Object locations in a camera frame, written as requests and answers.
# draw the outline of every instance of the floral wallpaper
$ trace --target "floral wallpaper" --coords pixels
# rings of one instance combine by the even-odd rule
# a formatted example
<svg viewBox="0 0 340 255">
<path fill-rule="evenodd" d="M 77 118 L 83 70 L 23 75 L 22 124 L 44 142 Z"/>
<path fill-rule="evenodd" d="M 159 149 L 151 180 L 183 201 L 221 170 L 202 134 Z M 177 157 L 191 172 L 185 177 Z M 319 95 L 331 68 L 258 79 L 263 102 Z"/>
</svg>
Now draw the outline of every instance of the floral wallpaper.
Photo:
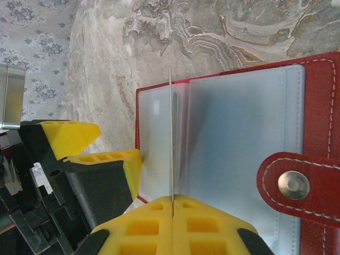
<svg viewBox="0 0 340 255">
<path fill-rule="evenodd" d="M 0 0 L 0 63 L 25 69 L 22 120 L 58 118 L 77 0 Z"/>
</svg>

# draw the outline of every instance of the black machine part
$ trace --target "black machine part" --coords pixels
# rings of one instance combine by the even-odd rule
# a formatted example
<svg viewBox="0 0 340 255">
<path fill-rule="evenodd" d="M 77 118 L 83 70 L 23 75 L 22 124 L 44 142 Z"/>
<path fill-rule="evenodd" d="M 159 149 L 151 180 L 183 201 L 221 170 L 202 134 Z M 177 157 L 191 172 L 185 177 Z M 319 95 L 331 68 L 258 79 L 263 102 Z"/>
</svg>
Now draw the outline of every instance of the black machine part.
<svg viewBox="0 0 340 255">
<path fill-rule="evenodd" d="M 274 255 L 259 235 L 245 228 L 237 232 L 251 255 Z"/>
<path fill-rule="evenodd" d="M 18 131 L 0 134 L 22 188 L 11 194 L 0 175 L 4 225 L 9 218 L 34 254 L 69 255 L 94 227 L 126 210 L 131 192 L 122 161 L 89 166 L 56 160 L 39 122 L 22 122 Z M 41 164 L 51 194 L 37 187 L 34 163 Z"/>
<path fill-rule="evenodd" d="M 15 224 L 11 221 L 4 204 L 0 203 L 0 234 L 10 230 L 12 227 L 15 227 Z"/>
<path fill-rule="evenodd" d="M 88 235 L 81 243 L 75 255 L 97 255 L 110 235 L 109 230 L 101 229 Z"/>
</svg>

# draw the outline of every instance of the marble surface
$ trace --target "marble surface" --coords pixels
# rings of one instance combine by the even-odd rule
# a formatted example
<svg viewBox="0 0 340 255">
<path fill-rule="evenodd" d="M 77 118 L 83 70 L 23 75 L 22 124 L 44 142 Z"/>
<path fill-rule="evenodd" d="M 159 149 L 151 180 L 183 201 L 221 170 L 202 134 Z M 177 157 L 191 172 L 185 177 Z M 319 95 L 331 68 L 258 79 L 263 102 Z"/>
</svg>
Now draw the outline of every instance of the marble surface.
<svg viewBox="0 0 340 255">
<path fill-rule="evenodd" d="M 134 147 L 135 90 L 340 47 L 337 0 L 81 0 L 61 118 L 94 122 L 90 152 Z"/>
</svg>

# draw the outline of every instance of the yellow plastic block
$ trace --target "yellow plastic block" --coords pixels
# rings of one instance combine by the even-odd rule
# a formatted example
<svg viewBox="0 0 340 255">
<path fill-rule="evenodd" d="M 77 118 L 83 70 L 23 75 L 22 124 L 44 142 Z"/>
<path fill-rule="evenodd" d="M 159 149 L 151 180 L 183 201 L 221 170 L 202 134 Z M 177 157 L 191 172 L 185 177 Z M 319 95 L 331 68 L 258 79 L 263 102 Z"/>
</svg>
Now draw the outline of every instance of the yellow plastic block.
<svg viewBox="0 0 340 255">
<path fill-rule="evenodd" d="M 238 228 L 256 229 L 232 215 L 189 198 L 176 195 L 173 217 L 173 254 L 249 254 Z"/>
<path fill-rule="evenodd" d="M 100 136 L 96 124 L 79 121 L 40 122 L 57 160 L 78 155 Z"/>
<path fill-rule="evenodd" d="M 184 195 L 154 200 L 96 227 L 110 235 L 98 255 L 249 255 L 237 229 L 255 228 Z"/>
<path fill-rule="evenodd" d="M 67 160 L 82 165 L 94 165 L 118 160 L 124 161 L 123 168 L 132 199 L 134 200 L 137 197 L 143 164 L 142 155 L 138 149 L 70 156 L 64 161 Z"/>
<path fill-rule="evenodd" d="M 171 255 L 172 203 L 162 197 L 96 227 L 110 231 L 98 255 Z"/>
</svg>

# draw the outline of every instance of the metal container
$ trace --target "metal container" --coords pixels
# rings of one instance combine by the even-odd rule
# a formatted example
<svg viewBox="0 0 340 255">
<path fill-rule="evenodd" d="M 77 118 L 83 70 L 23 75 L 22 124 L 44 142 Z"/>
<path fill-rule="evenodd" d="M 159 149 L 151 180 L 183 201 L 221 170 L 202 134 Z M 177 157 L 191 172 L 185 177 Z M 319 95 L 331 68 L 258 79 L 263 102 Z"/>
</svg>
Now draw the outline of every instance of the metal container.
<svg viewBox="0 0 340 255">
<path fill-rule="evenodd" d="M 25 71 L 0 64 L 0 129 L 20 128 Z"/>
</svg>

